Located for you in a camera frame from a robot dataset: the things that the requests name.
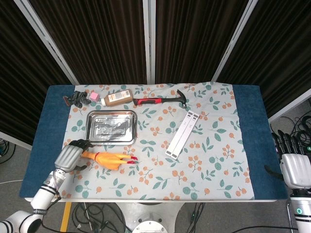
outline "table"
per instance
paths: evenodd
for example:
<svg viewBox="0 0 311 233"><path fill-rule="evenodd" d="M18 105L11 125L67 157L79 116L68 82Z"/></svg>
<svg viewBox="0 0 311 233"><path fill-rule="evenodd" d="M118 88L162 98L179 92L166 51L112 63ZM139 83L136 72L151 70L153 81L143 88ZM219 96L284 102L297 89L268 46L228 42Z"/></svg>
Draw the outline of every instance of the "table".
<svg viewBox="0 0 311 233"><path fill-rule="evenodd" d="M48 90L32 154L20 190L20 196L23 198L33 197L49 172L54 169L54 161L63 146L70 111L65 106L62 96L71 95L74 88L72 85L57 85L51 86ZM268 165L271 169L279 171L278 160L270 136L268 120L259 87L233 85L233 91L239 113L243 146L247 152L249 169L252 171L249 175L252 181L254 200L286 199L287 192L284 183L268 175L263 168L263 165ZM129 199L100 199L96 201L129 201ZM143 202L152 200L130 201Z"/></svg>

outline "hammer head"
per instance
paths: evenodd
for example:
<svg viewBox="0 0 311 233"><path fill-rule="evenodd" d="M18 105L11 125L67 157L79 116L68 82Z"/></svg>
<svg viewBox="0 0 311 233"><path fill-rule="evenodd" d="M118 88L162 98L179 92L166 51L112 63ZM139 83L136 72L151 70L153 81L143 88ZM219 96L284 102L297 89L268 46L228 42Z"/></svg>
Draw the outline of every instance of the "hammer head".
<svg viewBox="0 0 311 233"><path fill-rule="evenodd" d="M177 93L180 95L180 97L179 97L179 102L181 102L181 104L182 104L182 108L186 108L187 106L186 106L186 97L185 97L185 95L180 91L180 90L177 90Z"/></svg>

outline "yellow rubber chicken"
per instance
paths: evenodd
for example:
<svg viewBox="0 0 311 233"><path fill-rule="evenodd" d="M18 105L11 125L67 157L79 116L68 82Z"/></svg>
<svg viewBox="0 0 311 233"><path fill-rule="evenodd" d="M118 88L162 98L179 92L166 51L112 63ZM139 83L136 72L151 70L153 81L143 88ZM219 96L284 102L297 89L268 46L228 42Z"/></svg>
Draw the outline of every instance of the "yellow rubber chicken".
<svg viewBox="0 0 311 233"><path fill-rule="evenodd" d="M120 164L134 164L134 161L124 161L122 159L134 159L137 160L137 157L130 156L126 154L116 154L116 153L108 153L108 152L97 152L91 153L88 151L83 152L82 157L93 159L99 165L104 166L108 169L117 171L119 169Z"/></svg>

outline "hammer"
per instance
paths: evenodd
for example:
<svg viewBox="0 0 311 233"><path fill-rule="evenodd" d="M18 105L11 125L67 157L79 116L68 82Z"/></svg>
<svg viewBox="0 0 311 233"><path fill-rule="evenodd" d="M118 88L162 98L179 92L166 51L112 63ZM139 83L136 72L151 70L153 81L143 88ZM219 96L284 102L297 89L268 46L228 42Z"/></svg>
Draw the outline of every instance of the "hammer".
<svg viewBox="0 0 311 233"><path fill-rule="evenodd" d="M185 95L180 91L177 90L177 93L180 95L180 97L177 98L147 98L147 99L133 99L134 105L140 105L144 103L164 103L164 102L181 102L182 108L186 108L186 97Z"/></svg>

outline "floral tablecloth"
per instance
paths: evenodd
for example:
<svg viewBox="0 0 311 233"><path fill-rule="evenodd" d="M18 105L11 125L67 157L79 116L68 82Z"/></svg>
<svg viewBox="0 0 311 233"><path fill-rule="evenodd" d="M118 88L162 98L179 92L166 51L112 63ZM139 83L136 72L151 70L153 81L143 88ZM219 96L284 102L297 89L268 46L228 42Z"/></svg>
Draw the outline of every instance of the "floral tablecloth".
<svg viewBox="0 0 311 233"><path fill-rule="evenodd" d="M92 110L133 110L138 133L130 146L96 146L90 151L108 151L138 157L136 164L121 165L118 171L81 158L87 169L66 175L62 198L110 200L250 200L254 192L243 149L239 116L232 85L180 83L157 85L78 85L75 90L99 93L101 98L131 89L135 98L174 98L177 89L187 98L187 109L178 102L144 104L132 102L103 107L99 102L71 106L65 146L85 138L87 114ZM165 155L187 110L200 115L178 160Z"/></svg>

